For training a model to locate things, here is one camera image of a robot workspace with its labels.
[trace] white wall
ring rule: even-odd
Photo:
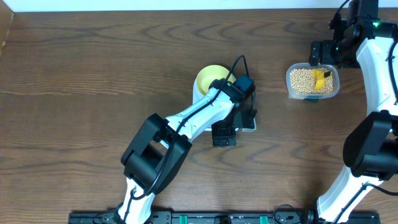
[[[4,0],[14,12],[337,8],[344,0]],[[379,0],[398,7],[398,0]]]

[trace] wooden table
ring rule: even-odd
[[[339,70],[337,96],[287,97],[285,73],[330,39],[334,9],[18,13],[0,60],[0,223],[66,223],[126,193],[120,157],[152,113],[192,103],[205,66],[244,54],[256,82],[257,131],[236,147],[202,134],[154,205],[174,210],[315,207],[365,118],[359,69]],[[398,21],[397,9],[380,17]],[[239,66],[235,75],[244,71]],[[398,178],[384,184],[396,190]],[[398,200],[372,191],[357,207],[396,223]]]

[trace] beans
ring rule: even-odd
[[[333,74],[325,78],[325,85],[320,90],[314,90],[317,78],[312,76],[312,69],[293,69],[290,73],[290,81],[297,93],[322,94],[333,92]]]

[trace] clear plastic container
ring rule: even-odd
[[[333,92],[332,93],[324,93],[324,94],[309,94],[309,93],[297,93],[294,91],[292,87],[292,82],[290,81],[290,73],[293,69],[316,69],[316,68],[325,68],[327,70],[332,71],[333,75]],[[286,73],[286,84],[287,84],[287,91],[289,92],[290,99],[297,99],[297,100],[304,100],[304,99],[325,99],[333,97],[337,94],[338,90],[340,89],[340,80],[338,79],[338,73],[334,66],[332,65],[321,65],[318,64],[316,67],[310,66],[309,63],[297,63],[292,65]]]

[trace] yellow object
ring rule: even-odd
[[[320,90],[326,83],[326,77],[329,77],[332,74],[331,71],[322,71],[322,70],[312,70],[312,76],[317,78],[317,83],[315,84],[314,90]]]
[[[210,84],[216,79],[226,78],[229,70],[220,65],[209,65],[202,69],[197,76],[197,87],[201,94],[206,95]],[[228,81],[234,82],[235,77],[231,74]]]

